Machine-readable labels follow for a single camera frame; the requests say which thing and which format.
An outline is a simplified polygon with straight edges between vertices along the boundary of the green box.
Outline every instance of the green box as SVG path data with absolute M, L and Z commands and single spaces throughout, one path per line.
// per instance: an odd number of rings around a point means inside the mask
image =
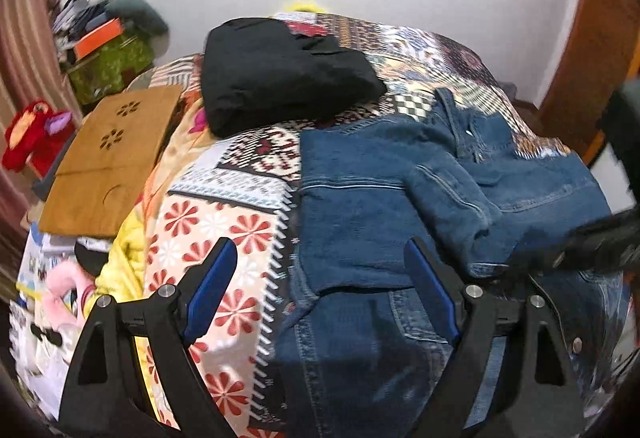
M 138 34 L 124 32 L 66 69 L 80 105 L 123 91 L 154 61 L 154 52 Z

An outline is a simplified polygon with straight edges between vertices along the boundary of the bedspread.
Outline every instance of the bedspread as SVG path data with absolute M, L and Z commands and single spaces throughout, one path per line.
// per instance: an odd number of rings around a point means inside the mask
M 292 31 L 328 32 L 366 53 L 388 93 L 377 103 L 338 114 L 330 124 L 390 113 L 426 116 L 433 89 L 448 87 L 459 106 L 501 113 L 531 156 L 549 142 L 533 135 L 480 58 L 437 34 L 342 16 L 279 14 Z M 313 119 L 288 121 L 216 142 L 200 97 L 201 55 L 178 59 L 140 76 L 132 87 L 181 84 L 186 112 L 146 182 L 145 296 L 177 283 L 219 237 L 238 246 L 238 269 L 211 327 L 190 348 L 213 400 L 241 437 L 281 437 L 286 404 L 271 367 L 279 324 L 291 309 L 286 270 L 296 238 L 299 132 L 325 127 Z M 158 415 L 176 426 L 151 350 L 147 378 Z

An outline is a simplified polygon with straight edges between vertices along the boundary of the striped curtain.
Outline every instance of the striped curtain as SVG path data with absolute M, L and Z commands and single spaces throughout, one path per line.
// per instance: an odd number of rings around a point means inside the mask
M 58 66 L 51 23 L 60 0 L 0 0 L 0 129 L 31 101 L 44 98 L 55 109 L 80 110 Z M 0 153 L 5 149 L 0 138 Z M 34 198 L 26 176 L 0 169 L 0 295 L 14 282 L 26 239 L 20 220 Z

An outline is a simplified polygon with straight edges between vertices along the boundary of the metal bolt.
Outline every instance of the metal bolt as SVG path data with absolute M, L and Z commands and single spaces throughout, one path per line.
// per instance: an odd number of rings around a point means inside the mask
M 163 284 L 158 288 L 158 295 L 161 297 L 171 297 L 175 293 L 175 286 L 172 284 Z
M 98 308 L 105 308 L 111 304 L 111 297 L 108 295 L 101 295 L 95 303 L 98 305 Z
M 574 339 L 574 343 L 571 345 L 571 349 L 576 355 L 582 351 L 582 339 L 580 337 L 576 337 Z
M 532 295 L 529 302 L 536 308 L 542 308 L 545 305 L 545 300 L 540 295 Z
M 482 288 L 480 288 L 477 284 L 469 284 L 465 288 L 465 293 L 473 299 L 478 299 L 478 297 L 482 296 Z

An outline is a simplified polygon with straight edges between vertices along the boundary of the bed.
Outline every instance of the bed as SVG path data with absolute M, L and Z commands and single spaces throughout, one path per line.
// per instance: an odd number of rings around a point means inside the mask
M 207 128 L 200 95 L 202 55 L 151 69 L 129 86 L 183 88 L 175 131 L 134 209 L 143 223 L 143 296 L 177 283 L 219 237 L 231 238 L 238 247 L 238 269 L 212 325 L 189 351 L 212 399 L 245 438 L 284 436 L 286 402 L 271 359 L 274 336 L 292 308 L 287 268 L 298 243 L 301 130 L 391 113 L 420 120 L 430 109 L 433 90 L 448 87 L 459 106 L 502 114 L 523 156 L 561 145 L 536 137 L 478 55 L 447 37 L 330 14 L 276 18 L 292 32 L 333 34 L 343 46 L 364 52 L 388 93 L 329 123 L 287 121 L 217 141 Z M 138 352 L 157 417 L 177 427 L 150 348 L 142 342 Z

